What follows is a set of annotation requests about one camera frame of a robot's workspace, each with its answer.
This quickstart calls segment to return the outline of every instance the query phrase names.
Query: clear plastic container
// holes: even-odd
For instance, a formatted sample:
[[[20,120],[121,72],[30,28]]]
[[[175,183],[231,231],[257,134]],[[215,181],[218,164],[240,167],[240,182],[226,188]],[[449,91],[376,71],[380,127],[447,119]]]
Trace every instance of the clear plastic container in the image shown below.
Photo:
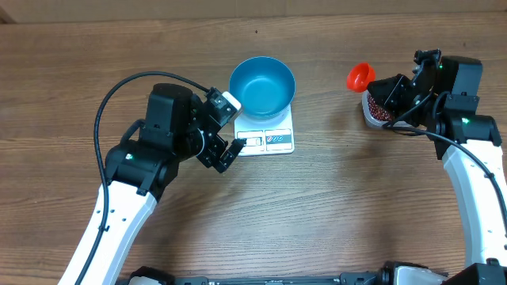
[[[385,123],[387,123],[387,121],[380,121],[380,120],[375,119],[372,116],[372,114],[370,113],[370,108],[368,107],[368,94],[369,94],[368,91],[364,91],[363,98],[361,100],[362,105],[363,105],[364,122],[366,122],[366,125],[371,128],[381,130],[382,126]],[[395,123],[395,126],[396,127],[412,127],[404,121]]]

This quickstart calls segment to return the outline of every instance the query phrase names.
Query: white scale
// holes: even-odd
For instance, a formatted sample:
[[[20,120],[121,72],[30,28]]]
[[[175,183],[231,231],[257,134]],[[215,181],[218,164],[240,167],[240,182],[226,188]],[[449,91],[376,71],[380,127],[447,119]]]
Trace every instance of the white scale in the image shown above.
[[[294,128],[289,105],[274,118],[259,120],[240,114],[234,121],[234,137],[246,139],[239,156],[291,154],[294,152]]]

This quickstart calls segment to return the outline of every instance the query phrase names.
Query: red cup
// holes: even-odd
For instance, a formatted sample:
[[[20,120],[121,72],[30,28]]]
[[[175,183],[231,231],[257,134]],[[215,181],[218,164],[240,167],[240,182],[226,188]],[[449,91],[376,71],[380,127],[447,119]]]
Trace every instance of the red cup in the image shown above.
[[[347,88],[355,92],[364,92],[368,88],[368,83],[375,80],[375,71],[367,63],[359,63],[347,76]]]

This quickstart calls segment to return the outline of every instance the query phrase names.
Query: blue bowl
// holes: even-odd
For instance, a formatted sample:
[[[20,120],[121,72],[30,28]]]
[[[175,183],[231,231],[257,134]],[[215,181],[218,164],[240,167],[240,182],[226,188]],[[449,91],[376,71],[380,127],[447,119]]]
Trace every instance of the blue bowl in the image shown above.
[[[245,114],[270,119],[291,104],[295,79],[280,60],[258,56],[247,59],[234,69],[229,92],[242,104]]]

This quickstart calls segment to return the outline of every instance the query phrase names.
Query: wooden table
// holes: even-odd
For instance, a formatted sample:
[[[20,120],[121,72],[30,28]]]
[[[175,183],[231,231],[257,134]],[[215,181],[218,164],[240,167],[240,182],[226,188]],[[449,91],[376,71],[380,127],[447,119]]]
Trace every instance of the wooden table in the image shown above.
[[[416,49],[482,60],[478,113],[507,133],[507,14],[442,13],[0,26],[0,283],[54,284],[88,224],[100,179],[92,130],[120,79],[167,70],[227,89],[242,60],[287,63],[295,153],[239,158],[223,175],[181,164],[132,246],[176,276],[319,276],[385,260],[463,268],[450,181],[426,138],[373,131],[345,78],[410,75]],[[143,118],[165,78],[129,83],[102,120],[103,151]],[[223,130],[232,138],[232,126]]]

